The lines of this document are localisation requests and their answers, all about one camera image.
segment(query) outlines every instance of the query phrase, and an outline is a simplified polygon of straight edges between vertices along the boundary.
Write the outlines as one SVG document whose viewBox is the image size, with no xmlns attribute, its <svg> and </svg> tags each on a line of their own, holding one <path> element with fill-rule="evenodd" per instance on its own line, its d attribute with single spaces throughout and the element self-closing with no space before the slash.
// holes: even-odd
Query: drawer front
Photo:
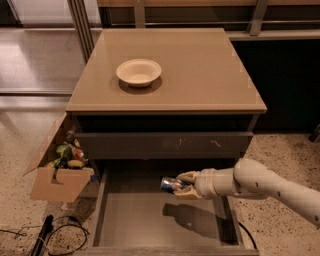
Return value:
<svg viewBox="0 0 320 256">
<path fill-rule="evenodd" d="M 79 133 L 93 159 L 238 158 L 251 132 L 231 133 Z"/>
</svg>

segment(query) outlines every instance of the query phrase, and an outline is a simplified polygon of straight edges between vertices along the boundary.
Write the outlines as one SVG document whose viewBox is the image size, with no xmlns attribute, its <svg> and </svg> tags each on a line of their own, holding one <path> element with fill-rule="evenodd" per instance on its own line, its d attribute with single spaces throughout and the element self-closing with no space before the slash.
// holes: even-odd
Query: floor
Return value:
<svg viewBox="0 0 320 256">
<path fill-rule="evenodd" d="M 0 29 L 0 56 L 0 88 L 72 89 L 84 68 L 72 30 Z M 95 199 L 78 198 L 70 204 L 30 200 L 36 171 L 22 175 L 67 103 L 67 97 L 0 96 L 0 229 L 41 226 L 48 215 L 54 216 L 56 228 L 67 223 L 59 217 L 72 215 L 90 231 Z M 256 134 L 245 157 L 320 191 L 319 152 L 320 143 L 309 142 L 308 134 Z M 233 201 L 238 220 L 250 230 L 262 256 L 319 255 L 319 230 L 286 206 L 272 198 Z M 40 229 L 25 228 L 26 236 L 18 238 L 0 232 L 0 255 L 28 255 Z M 245 246 L 252 248 L 242 234 Z M 83 239 L 81 231 L 70 227 L 47 246 L 50 252 L 63 253 Z"/>
</svg>

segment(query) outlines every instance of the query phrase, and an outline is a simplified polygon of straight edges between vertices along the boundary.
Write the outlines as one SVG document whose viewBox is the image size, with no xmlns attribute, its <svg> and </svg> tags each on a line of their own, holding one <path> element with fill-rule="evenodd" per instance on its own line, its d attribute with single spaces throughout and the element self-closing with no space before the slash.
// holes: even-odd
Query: black cable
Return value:
<svg viewBox="0 0 320 256">
<path fill-rule="evenodd" d="M 249 232 L 249 230 L 241 222 L 238 222 L 238 223 L 239 223 L 239 226 L 242 227 L 244 229 L 244 231 L 246 231 L 247 235 L 249 236 L 249 238 L 250 238 L 250 240 L 251 240 L 251 242 L 253 244 L 254 249 L 258 249 L 257 245 L 256 245 L 256 242 L 254 241 L 254 239 L 253 239 L 251 233 Z"/>
<path fill-rule="evenodd" d="M 52 221 L 53 221 L 53 216 L 48 215 L 46 219 L 43 222 L 42 228 L 40 230 L 40 233 L 38 235 L 38 238 L 36 240 L 36 243 L 30 253 L 30 256 L 39 256 L 41 251 L 42 251 L 42 246 L 45 243 L 46 237 L 49 232 L 52 231 L 53 226 L 52 226 Z"/>
<path fill-rule="evenodd" d="M 0 229 L 0 232 L 15 234 L 14 239 L 17 239 L 19 236 L 27 236 L 27 233 L 21 233 L 21 231 L 22 231 L 22 229 L 20 229 L 18 232 L 14 232 L 14 231 L 11 231 L 11 230 Z"/>
<path fill-rule="evenodd" d="M 46 248 L 47 248 L 48 255 L 50 255 L 50 256 L 69 255 L 69 254 L 72 254 L 72 253 L 74 253 L 74 252 L 76 252 L 76 251 L 79 251 L 79 250 L 86 244 L 86 242 L 88 241 L 88 235 L 90 235 L 89 231 L 82 227 L 80 221 L 78 221 L 77 218 L 75 218 L 75 217 L 73 217 L 73 216 L 63 216 L 63 217 L 60 217 L 60 218 L 58 218 L 58 219 L 61 219 L 61 218 L 69 218 L 70 221 L 76 222 L 77 225 L 75 225 L 75 224 L 65 224 L 65 225 L 62 225 L 62 226 L 58 227 L 57 229 L 55 229 L 55 230 L 50 234 L 50 236 L 48 237 L 48 240 L 47 240 L 48 242 L 47 242 L 47 247 L 46 247 Z M 83 234 L 84 234 L 84 237 L 85 237 L 84 242 L 83 242 L 78 248 L 76 248 L 76 249 L 74 249 L 73 251 L 70 251 L 70 252 L 66 252 L 66 253 L 62 253 L 62 254 L 53 254 L 53 253 L 49 252 L 48 245 L 49 245 L 50 240 L 52 239 L 53 235 L 56 234 L 56 232 L 57 232 L 58 230 L 60 230 L 60 229 L 62 229 L 62 228 L 65 228 L 65 227 L 75 227 L 75 228 L 79 228 L 80 230 L 82 230 L 82 232 L 83 232 Z"/>
</svg>

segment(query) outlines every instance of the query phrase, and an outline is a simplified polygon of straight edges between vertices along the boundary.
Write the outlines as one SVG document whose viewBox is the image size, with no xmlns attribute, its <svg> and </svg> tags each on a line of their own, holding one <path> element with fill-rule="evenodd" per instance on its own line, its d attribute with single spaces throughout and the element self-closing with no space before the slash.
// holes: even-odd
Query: white bowl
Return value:
<svg viewBox="0 0 320 256">
<path fill-rule="evenodd" d="M 160 75 L 160 65 L 147 59 L 129 60 L 117 68 L 118 78 L 133 87 L 147 87 Z"/>
</svg>

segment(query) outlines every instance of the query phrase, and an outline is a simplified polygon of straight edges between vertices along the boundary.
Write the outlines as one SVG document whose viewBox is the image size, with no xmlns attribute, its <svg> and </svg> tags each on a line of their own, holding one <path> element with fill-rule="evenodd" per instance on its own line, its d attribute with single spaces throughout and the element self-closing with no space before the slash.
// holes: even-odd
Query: glass partition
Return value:
<svg viewBox="0 0 320 256">
<path fill-rule="evenodd" d="M 245 31 L 320 28 L 319 0 L 97 0 L 104 28 L 222 27 Z"/>
</svg>

